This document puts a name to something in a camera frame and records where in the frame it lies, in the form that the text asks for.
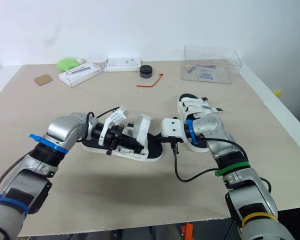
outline floor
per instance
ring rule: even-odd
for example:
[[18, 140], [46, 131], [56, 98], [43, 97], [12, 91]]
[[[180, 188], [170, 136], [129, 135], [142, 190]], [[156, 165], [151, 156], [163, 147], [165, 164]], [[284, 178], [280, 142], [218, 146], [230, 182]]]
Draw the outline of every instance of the floor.
[[[195, 240], [240, 240], [238, 229], [231, 226], [230, 218], [210, 221], [196, 221], [193, 224]], [[22, 240], [183, 240], [181, 226], [184, 223], [136, 227], [115, 231], [99, 231], [79, 234], [31, 236]]]

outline black wire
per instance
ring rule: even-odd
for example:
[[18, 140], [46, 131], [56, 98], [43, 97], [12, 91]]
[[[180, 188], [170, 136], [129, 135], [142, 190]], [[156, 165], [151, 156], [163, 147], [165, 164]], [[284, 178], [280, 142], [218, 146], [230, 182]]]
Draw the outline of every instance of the black wire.
[[72, 234], [70, 237], [68, 237], [66, 240], [70, 240], [75, 234]]
[[262, 181], [266, 182], [266, 184], [268, 185], [268, 191], [269, 191], [269, 193], [271, 193], [271, 191], [272, 191], [271, 183], [267, 179], [265, 179], [263, 177], [260, 177], [260, 179]]
[[231, 232], [231, 229], [233, 228], [233, 226], [234, 226], [234, 221], [232, 220], [232, 221], [231, 221], [231, 224], [230, 224], [230, 226], [229, 226], [229, 228], [228, 228], [228, 231], [226, 231], [226, 234], [225, 234], [223, 240], [226, 240], [226, 239], [227, 239], [227, 237], [229, 236], [229, 233]]
[[238, 143], [234, 142], [234, 141], [230, 141], [230, 140], [226, 140], [226, 139], [221, 139], [221, 138], [209, 138], [209, 137], [201, 138], [200, 141], [202, 141], [202, 140], [225, 142], [225, 143], [228, 143], [228, 144], [235, 145], [236, 147], [238, 147], [238, 148], [241, 150], [241, 152], [243, 153], [243, 156], [244, 156], [244, 157], [246, 158], [246, 160], [249, 162], [247, 153], [246, 153], [246, 151], [244, 150], [244, 148], [243, 148], [242, 146], [240, 146]]
[[191, 177], [191, 178], [189, 178], [189, 179], [182, 179], [182, 178], [179, 176], [179, 173], [178, 173], [177, 153], [176, 153], [176, 151], [175, 151], [174, 149], [173, 149], [172, 151], [173, 151], [173, 156], [174, 156], [174, 173], [175, 173], [175, 175], [176, 175], [176, 178], [177, 178], [179, 181], [183, 182], [183, 183], [188, 183], [188, 182], [190, 182], [190, 181], [192, 181], [192, 180], [194, 180], [194, 179], [196, 179], [196, 178], [200, 177], [201, 175], [206, 174], [206, 173], [208, 173], [208, 172], [219, 170], [219, 168], [210, 168], [210, 169], [207, 169], [207, 170], [204, 170], [204, 171], [198, 173], [197, 175], [195, 175], [195, 176], [193, 176], [193, 177]]
[[112, 112], [112, 111], [114, 111], [114, 110], [117, 110], [118, 108], [120, 108], [120, 107], [117, 106], [117, 107], [114, 107], [114, 108], [112, 108], [112, 109], [110, 109], [110, 110], [108, 110], [108, 111], [105, 111], [104, 113], [100, 114], [100, 115], [97, 116], [96, 118], [97, 118], [97, 119], [98, 119], [98, 118], [101, 118], [103, 115], [105, 115], [105, 114], [107, 114], [107, 113], [110, 113], [110, 112]]
[[1, 175], [0, 177], [0, 184], [3, 181], [3, 179], [8, 175], [8, 173], [15, 167], [17, 166], [24, 158], [26, 155], [30, 154], [32, 152], [29, 151], [28, 153], [26, 153], [25, 155], [23, 155], [22, 157], [20, 157], [14, 164], [12, 164], [7, 170], [5, 170], [5, 172]]
[[86, 115], [86, 118], [85, 118], [85, 131], [84, 131], [84, 137], [82, 137], [80, 140], [76, 141], [77, 143], [81, 143], [82, 140], [86, 139], [88, 137], [88, 132], [89, 132], [89, 118], [90, 118], [90, 115], [92, 117], [95, 116], [95, 114], [90, 111], [88, 112], [88, 114]]

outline blue cable tie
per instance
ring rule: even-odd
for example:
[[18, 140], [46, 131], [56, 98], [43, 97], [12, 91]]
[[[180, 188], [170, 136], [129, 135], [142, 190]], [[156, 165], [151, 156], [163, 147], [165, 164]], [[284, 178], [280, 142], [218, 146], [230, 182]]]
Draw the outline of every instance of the blue cable tie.
[[12, 198], [8, 198], [8, 197], [2, 197], [2, 195], [0, 194], [0, 202], [14, 204], [14, 205], [22, 208], [24, 210], [24, 218], [26, 218], [29, 213], [28, 206], [21, 201], [18, 201], [18, 200], [12, 199]]
[[192, 120], [187, 119], [187, 120], [185, 120], [185, 122], [188, 124], [189, 132], [190, 132], [191, 139], [192, 139], [193, 143], [198, 144], [197, 139], [196, 139], [196, 135], [194, 133], [194, 128], [193, 128], [193, 125], [192, 125], [192, 123], [193, 123]]
[[37, 136], [37, 135], [31, 133], [29, 137], [34, 139], [36, 142], [42, 143], [50, 148], [53, 148], [55, 150], [58, 150], [59, 152], [62, 152], [64, 154], [67, 154], [69, 152], [67, 149], [65, 149], [61, 146], [55, 145], [53, 142], [48, 141], [41, 136]]

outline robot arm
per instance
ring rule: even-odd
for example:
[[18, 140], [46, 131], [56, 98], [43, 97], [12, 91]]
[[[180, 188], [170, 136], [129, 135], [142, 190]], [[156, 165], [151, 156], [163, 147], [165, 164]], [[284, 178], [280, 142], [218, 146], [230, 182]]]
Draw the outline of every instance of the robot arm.
[[60, 162], [77, 142], [103, 136], [102, 144], [109, 151], [118, 145], [136, 151], [143, 148], [135, 138], [116, 128], [121, 121], [117, 117], [124, 119], [124, 112], [125, 108], [120, 107], [107, 118], [112, 121], [106, 125], [89, 114], [72, 113], [55, 119], [43, 137], [30, 135], [38, 144], [0, 186], [0, 240], [14, 240], [27, 214], [40, 209], [52, 187], [49, 178], [56, 174]]
[[179, 142], [189, 142], [188, 139], [194, 143], [206, 141], [219, 168], [215, 175], [222, 176], [225, 186], [230, 190], [225, 200], [231, 218], [243, 228], [243, 240], [294, 240], [278, 222], [278, 210], [273, 198], [250, 166], [245, 152], [225, 132], [217, 114], [201, 114], [185, 123], [179, 119], [166, 118], [162, 121], [162, 136], [179, 139]]

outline transparent container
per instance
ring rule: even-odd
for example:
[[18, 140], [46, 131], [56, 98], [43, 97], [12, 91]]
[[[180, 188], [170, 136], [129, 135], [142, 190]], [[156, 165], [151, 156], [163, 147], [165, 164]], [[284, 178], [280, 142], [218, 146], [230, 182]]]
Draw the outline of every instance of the transparent container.
[[184, 46], [183, 80], [230, 84], [242, 62], [231, 48]]

